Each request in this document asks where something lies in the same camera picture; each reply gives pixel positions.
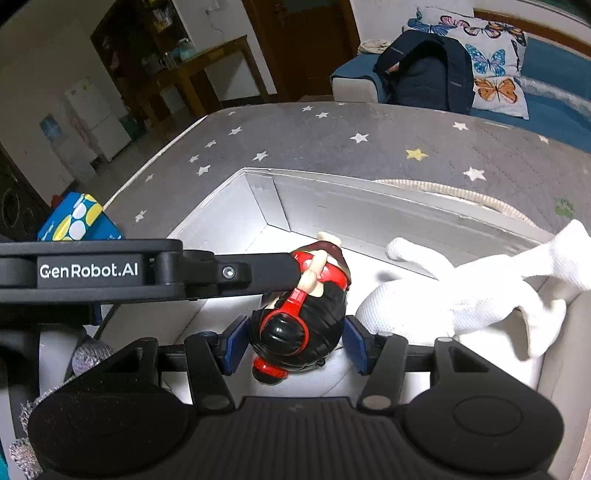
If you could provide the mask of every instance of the blue tissue box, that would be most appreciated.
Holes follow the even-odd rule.
[[[37,234],[41,242],[122,238],[92,195],[74,192],[63,199]]]

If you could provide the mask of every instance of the cardboard box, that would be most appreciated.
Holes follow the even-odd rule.
[[[37,234],[41,242],[122,238],[92,195],[75,192],[66,195]]]
[[[448,197],[367,180],[254,168],[224,182],[169,238],[181,239],[186,249],[217,254],[279,252],[309,243],[319,230],[343,240],[353,280],[348,313],[355,313],[380,283],[424,274],[386,257],[385,247],[396,236],[440,251],[454,265],[487,255],[516,254],[552,238],[520,220]],[[545,278],[535,278],[531,284],[540,288],[544,282]],[[144,336],[156,337],[161,344],[180,343],[198,331],[222,331],[237,315],[258,305],[258,296],[123,305],[111,311],[100,337],[116,349]],[[558,480],[583,478],[591,450],[585,436],[591,381],[582,368],[591,358],[590,310],[589,294],[571,303],[561,336],[545,359],[527,359],[527,338],[518,313],[461,338],[479,355],[537,388],[561,411],[566,432],[550,469]],[[343,350],[335,351],[327,365],[333,360],[345,363],[343,355]],[[276,387],[262,386],[252,379],[251,358],[252,351],[247,351],[238,372],[227,378],[236,401],[252,394],[354,399],[363,385],[355,374],[332,371],[326,378],[318,369],[304,374],[309,381],[300,383],[297,391],[290,391],[291,377]],[[338,375],[346,381],[335,383]],[[170,374],[165,380],[183,401],[190,401],[186,375]],[[428,375],[407,374],[402,401],[428,386]]]

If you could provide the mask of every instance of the wooden table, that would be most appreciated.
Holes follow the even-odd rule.
[[[225,58],[237,51],[241,51],[246,60],[251,75],[254,78],[255,84],[261,94],[261,97],[265,103],[269,102],[269,93],[263,82],[261,72],[256,66],[254,56],[252,55],[251,48],[246,41],[246,35],[230,40],[226,43],[218,45],[216,47],[209,48],[202,51],[196,57],[190,60],[186,60],[180,63],[174,70],[165,70],[157,73],[146,86],[144,86],[138,92],[138,101],[144,110],[145,114],[148,115],[152,122],[152,125],[158,123],[158,118],[152,107],[150,106],[150,97],[152,95],[159,95],[160,91],[170,85],[176,85],[182,90],[184,96],[189,104],[189,109],[197,117],[203,117],[206,115],[205,108],[199,99],[199,94],[195,91],[191,77],[202,72],[205,67],[216,63],[217,61]]]

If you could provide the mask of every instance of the ribbed black surface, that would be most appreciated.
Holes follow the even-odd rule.
[[[52,472],[42,480],[68,477]],[[191,439],[128,480],[467,479],[420,456],[389,419],[342,398],[247,398],[235,413],[203,419]],[[550,479],[546,473],[528,479]]]

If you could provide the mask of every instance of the blue sofa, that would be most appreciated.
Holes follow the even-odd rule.
[[[331,75],[331,82],[337,78],[370,80],[375,85],[378,102],[387,103],[388,92],[373,71],[377,58],[376,54],[358,55],[340,66]],[[530,38],[521,75],[572,94],[583,103],[586,100],[591,106],[591,60],[582,56]],[[515,125],[591,153],[591,115],[553,97],[554,95],[541,96],[526,91],[529,120],[477,109],[472,109],[470,115]]]

